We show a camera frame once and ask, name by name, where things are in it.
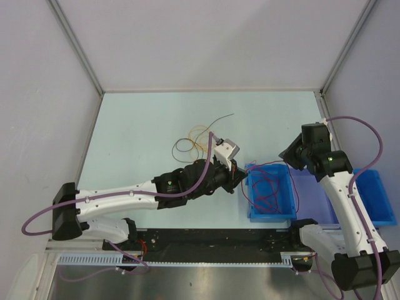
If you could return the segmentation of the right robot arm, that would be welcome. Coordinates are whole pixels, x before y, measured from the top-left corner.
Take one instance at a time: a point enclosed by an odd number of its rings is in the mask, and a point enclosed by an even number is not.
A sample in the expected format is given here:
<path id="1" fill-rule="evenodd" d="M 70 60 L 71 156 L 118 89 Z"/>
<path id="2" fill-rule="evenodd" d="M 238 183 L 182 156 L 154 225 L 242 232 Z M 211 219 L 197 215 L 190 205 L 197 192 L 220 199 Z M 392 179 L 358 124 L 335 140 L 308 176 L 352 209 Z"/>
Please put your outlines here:
<path id="1" fill-rule="evenodd" d="M 306 247 L 331 265 L 339 289 L 356 291 L 381 288 L 399 269 L 399 251 L 390 250 L 375 228 L 362 202 L 347 154 L 331 148 L 331 133 L 324 123 L 305 124 L 301 133 L 279 157 L 295 170 L 307 169 L 324 189 L 341 227 L 342 242 L 334 239 L 313 219 L 291 224 L 289 245 L 296 251 Z"/>

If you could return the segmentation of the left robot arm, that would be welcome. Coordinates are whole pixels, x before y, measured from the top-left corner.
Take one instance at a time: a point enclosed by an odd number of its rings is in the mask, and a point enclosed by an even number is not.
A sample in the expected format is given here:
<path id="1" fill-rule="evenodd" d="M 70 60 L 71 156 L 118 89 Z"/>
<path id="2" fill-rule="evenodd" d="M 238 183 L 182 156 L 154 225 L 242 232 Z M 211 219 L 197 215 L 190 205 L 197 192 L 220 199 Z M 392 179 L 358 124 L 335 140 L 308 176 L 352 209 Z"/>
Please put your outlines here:
<path id="1" fill-rule="evenodd" d="M 198 159 L 184 168 L 121 189 L 77 190 L 74 182 L 68 182 L 61 186 L 52 202 L 52 239 L 67 241 L 87 232 L 130 250 L 138 242 L 134 223 L 128 218 L 115 221 L 107 218 L 107 214 L 176 208 L 189 200 L 210 196 L 218 188 L 232 194 L 247 176 L 235 160 L 231 161 L 231 167 L 226 167 L 217 159 Z"/>

